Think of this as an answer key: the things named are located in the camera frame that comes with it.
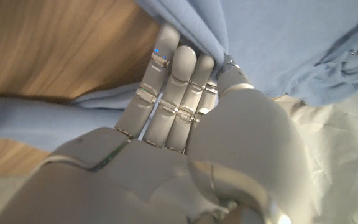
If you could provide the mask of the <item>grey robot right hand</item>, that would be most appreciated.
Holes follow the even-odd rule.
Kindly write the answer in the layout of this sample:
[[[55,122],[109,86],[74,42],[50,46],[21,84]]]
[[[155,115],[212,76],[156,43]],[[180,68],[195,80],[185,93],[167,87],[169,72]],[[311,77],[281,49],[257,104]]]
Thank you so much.
[[[0,223],[311,223],[305,144],[283,108],[227,58],[179,45],[164,24],[114,128],[55,150]]]

